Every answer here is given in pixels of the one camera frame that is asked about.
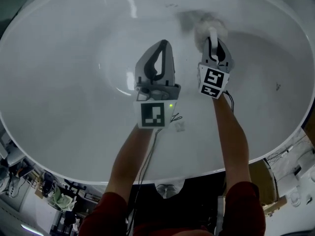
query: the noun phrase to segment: person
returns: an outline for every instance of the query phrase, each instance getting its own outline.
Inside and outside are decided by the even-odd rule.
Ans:
[[[251,183],[246,136],[224,95],[222,94],[217,100],[213,99],[213,103],[223,153],[227,190],[223,227],[219,235],[262,236],[265,232],[265,216],[259,202],[259,190]],[[152,130],[139,129],[137,125],[135,126],[117,155],[102,199],[94,211],[84,219],[79,236],[126,235],[127,204],[133,183],[146,155],[151,135]],[[168,202],[167,206],[171,205],[171,199],[181,195],[183,189],[179,194],[165,200]],[[187,199],[181,199],[182,203],[177,204],[180,210],[177,212],[177,209],[165,208],[162,202],[156,203],[154,197],[150,199],[150,195],[145,194],[142,197],[147,198],[149,203],[142,206],[147,208],[146,211],[141,213],[139,209],[139,213],[136,212],[134,236],[212,235],[206,227],[196,221],[192,222],[198,216],[198,212],[187,208]],[[198,201],[197,196],[192,199],[195,202]]]

